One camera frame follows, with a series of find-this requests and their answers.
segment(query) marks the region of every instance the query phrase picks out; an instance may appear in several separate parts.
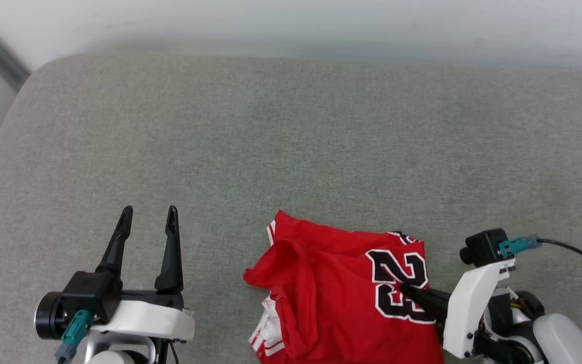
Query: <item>cable connector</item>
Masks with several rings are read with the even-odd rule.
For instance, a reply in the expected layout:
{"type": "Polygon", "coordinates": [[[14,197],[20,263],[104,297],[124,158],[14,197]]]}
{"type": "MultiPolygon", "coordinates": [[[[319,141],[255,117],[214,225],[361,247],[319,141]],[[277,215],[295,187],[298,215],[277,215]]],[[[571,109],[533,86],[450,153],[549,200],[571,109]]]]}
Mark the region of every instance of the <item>cable connector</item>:
{"type": "Polygon", "coordinates": [[[69,364],[76,355],[78,345],[87,335],[93,326],[93,317],[91,313],[85,309],[81,309],[76,313],[73,320],[69,323],[69,327],[62,335],[62,345],[55,352],[55,358],[64,364],[69,364]]]}
{"type": "Polygon", "coordinates": [[[501,242],[498,244],[500,247],[500,253],[503,258],[507,256],[513,256],[521,251],[529,249],[538,249],[542,244],[538,242],[538,235],[530,235],[529,237],[519,237],[506,242],[501,242]]]}

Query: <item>folded red clothing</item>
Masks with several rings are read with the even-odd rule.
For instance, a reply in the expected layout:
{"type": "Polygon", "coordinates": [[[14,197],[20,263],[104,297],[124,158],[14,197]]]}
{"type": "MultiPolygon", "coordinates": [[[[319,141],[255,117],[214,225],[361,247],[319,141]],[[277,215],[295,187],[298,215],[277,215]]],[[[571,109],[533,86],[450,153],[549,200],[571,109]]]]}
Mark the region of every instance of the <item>folded red clothing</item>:
{"type": "Polygon", "coordinates": [[[270,290],[251,337],[262,363],[443,362],[434,321],[399,283],[428,288],[424,242],[338,230],[280,211],[244,280],[270,290]]]}

